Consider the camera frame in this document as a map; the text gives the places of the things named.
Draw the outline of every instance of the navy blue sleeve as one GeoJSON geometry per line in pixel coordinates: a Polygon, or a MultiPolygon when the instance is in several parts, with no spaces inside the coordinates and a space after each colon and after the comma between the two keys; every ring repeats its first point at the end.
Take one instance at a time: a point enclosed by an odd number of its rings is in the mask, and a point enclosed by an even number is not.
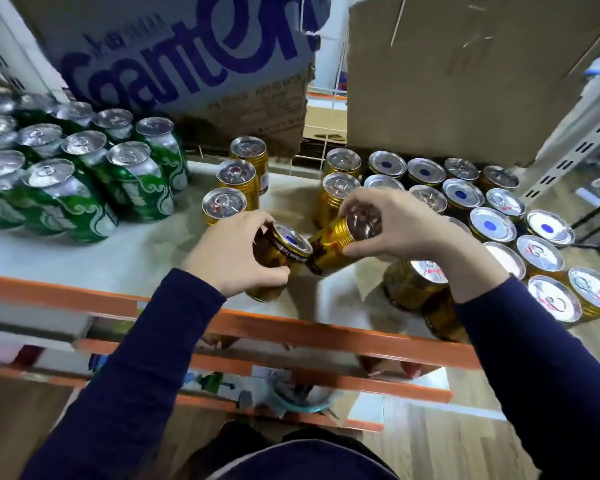
{"type": "Polygon", "coordinates": [[[155,447],[196,342],[225,298],[172,269],[120,346],[29,460],[23,479],[120,479],[155,447]]]}
{"type": "Polygon", "coordinates": [[[543,478],[600,478],[600,363],[515,278],[456,311],[543,478]]]}

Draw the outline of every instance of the can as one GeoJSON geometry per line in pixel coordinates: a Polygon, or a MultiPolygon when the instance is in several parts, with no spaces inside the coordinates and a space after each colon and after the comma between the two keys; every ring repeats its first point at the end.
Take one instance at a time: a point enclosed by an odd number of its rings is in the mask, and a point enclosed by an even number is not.
{"type": "Polygon", "coordinates": [[[488,192],[491,189],[506,189],[513,190],[518,188],[520,180],[511,170],[507,170],[501,166],[488,165],[480,172],[480,177],[475,184],[483,192],[488,192]]]}
{"type": "Polygon", "coordinates": [[[357,205],[346,216],[336,217],[309,238],[313,253],[306,266],[316,276],[333,274],[358,261],[342,254],[348,244],[370,239],[381,231],[380,211],[371,205],[357,205]]]}
{"type": "MultiPolygon", "coordinates": [[[[24,226],[38,235],[56,235],[64,232],[64,227],[44,208],[35,202],[30,190],[22,183],[26,161],[16,150],[0,151],[0,199],[22,215],[24,226]]],[[[11,221],[19,222],[16,217],[11,221]]]]}
{"type": "Polygon", "coordinates": [[[267,144],[255,136],[240,136],[231,142],[233,158],[247,160],[256,168],[258,192],[260,195],[269,190],[269,152],[267,144]]]}
{"type": "Polygon", "coordinates": [[[426,300],[422,307],[422,318],[436,338],[461,344],[471,343],[469,335],[456,316],[454,299],[448,289],[426,300]]]}
{"type": "Polygon", "coordinates": [[[564,259],[560,251],[546,239],[535,235],[521,235],[516,241],[518,254],[525,261],[527,275],[544,274],[559,278],[563,275],[564,259]]]}
{"type": "Polygon", "coordinates": [[[574,291],[582,307],[582,321],[600,318],[600,273],[586,267],[572,267],[560,280],[574,291]]]}
{"type": "Polygon", "coordinates": [[[64,158],[29,167],[22,177],[31,197],[67,230],[72,240],[100,242],[114,233],[118,217],[94,191],[91,180],[64,158]]]}
{"type": "Polygon", "coordinates": [[[107,160],[114,165],[113,177],[142,222],[165,219],[174,211],[167,180],[151,155],[149,145],[139,141],[119,143],[107,152],[107,160]]]}
{"type": "Polygon", "coordinates": [[[240,190],[247,197],[247,210],[260,208],[256,168],[247,160],[227,160],[220,163],[216,178],[221,187],[240,190]]]}
{"type": "Polygon", "coordinates": [[[96,117],[91,104],[80,101],[58,104],[52,115],[55,118],[54,122],[62,128],[65,136],[89,129],[91,122],[96,117]]]}
{"type": "Polygon", "coordinates": [[[565,327],[571,327],[580,320],[580,302],[561,282],[549,276],[532,276],[527,283],[527,289],[531,296],[565,327]]]}
{"type": "Polygon", "coordinates": [[[80,131],[65,138],[62,149],[71,156],[69,160],[78,158],[86,172],[93,178],[96,186],[113,207],[122,212],[131,206],[131,201],[122,190],[122,185],[113,177],[113,167],[107,160],[107,137],[99,131],[80,131]]]}
{"type": "Polygon", "coordinates": [[[318,190],[313,224],[320,230],[338,217],[345,197],[360,186],[358,179],[346,173],[330,173],[322,179],[318,190]]]}
{"type": "Polygon", "coordinates": [[[136,123],[139,140],[151,147],[153,160],[160,165],[171,191],[177,194],[189,185],[189,169],[173,128],[173,121],[167,118],[145,118],[136,123]]]}
{"type": "Polygon", "coordinates": [[[384,271],[384,294],[401,310],[417,310],[447,287],[447,277],[433,261],[395,261],[384,271]]]}
{"type": "Polygon", "coordinates": [[[478,187],[460,178],[449,178],[442,184],[449,206],[447,213],[463,222],[469,222],[469,214],[484,204],[484,195],[478,187]]]}
{"type": "Polygon", "coordinates": [[[414,185],[409,189],[416,199],[427,204],[436,214],[447,209],[447,198],[439,190],[428,185],[414,185]]]}
{"type": "Polygon", "coordinates": [[[519,197],[506,189],[491,189],[485,195],[488,206],[503,213],[511,222],[518,222],[525,215],[527,207],[519,197]]]}
{"type": "Polygon", "coordinates": [[[404,185],[400,183],[400,180],[396,180],[388,175],[379,175],[376,173],[366,177],[365,187],[368,189],[389,187],[390,189],[404,190],[404,185]]]}
{"type": "Polygon", "coordinates": [[[359,154],[346,148],[334,148],[322,163],[322,178],[330,173],[348,173],[358,178],[361,174],[362,158],[359,154]]]}
{"type": "Polygon", "coordinates": [[[435,187],[445,181],[447,172],[433,160],[413,158],[407,162],[407,174],[413,185],[435,187]]]}
{"type": "Polygon", "coordinates": [[[560,216],[546,210],[530,210],[524,224],[529,234],[542,237],[558,248],[570,246],[576,240],[571,226],[560,216]]]}
{"type": "Polygon", "coordinates": [[[478,207],[469,214],[469,228],[480,242],[508,244],[516,239],[516,227],[504,214],[488,207],[478,207]]]}
{"type": "MultiPolygon", "coordinates": [[[[313,249],[309,241],[286,224],[276,222],[267,225],[267,231],[258,231],[253,240],[253,256],[266,267],[289,266],[291,275],[296,274],[313,249]]],[[[272,301],[280,296],[286,285],[252,288],[248,296],[257,301],[272,301]]]]}
{"type": "Polygon", "coordinates": [[[465,231],[465,233],[467,234],[472,234],[471,229],[469,229],[469,227],[466,226],[466,224],[464,224],[464,222],[456,219],[455,217],[451,217],[451,216],[445,216],[447,218],[447,220],[449,222],[451,222],[451,224],[455,224],[458,227],[460,227],[463,231],[465,231]]]}
{"type": "Polygon", "coordinates": [[[499,242],[485,242],[484,247],[495,257],[507,273],[522,281],[527,274],[527,266],[522,258],[511,248],[499,242]]]}
{"type": "Polygon", "coordinates": [[[58,104],[49,94],[24,93],[17,97],[17,109],[13,115],[21,128],[40,123],[53,122],[53,112],[58,104]]]}
{"type": "Polygon", "coordinates": [[[20,130],[18,142],[30,162],[39,162],[62,155],[62,128],[42,123],[20,130]]]}
{"type": "Polygon", "coordinates": [[[463,158],[447,158],[445,169],[449,178],[459,178],[465,182],[473,182],[480,177],[480,170],[469,160],[463,158]]]}
{"type": "Polygon", "coordinates": [[[369,171],[392,178],[401,178],[407,172],[407,163],[392,152],[373,152],[369,155],[369,171]]]}
{"type": "Polygon", "coordinates": [[[225,217],[240,214],[246,209],[247,197],[238,189],[227,187],[214,189],[202,199],[202,212],[208,226],[225,217]]]}
{"type": "Polygon", "coordinates": [[[133,138],[134,115],[126,109],[115,107],[97,113],[93,123],[106,133],[109,140],[122,143],[133,138]]]}

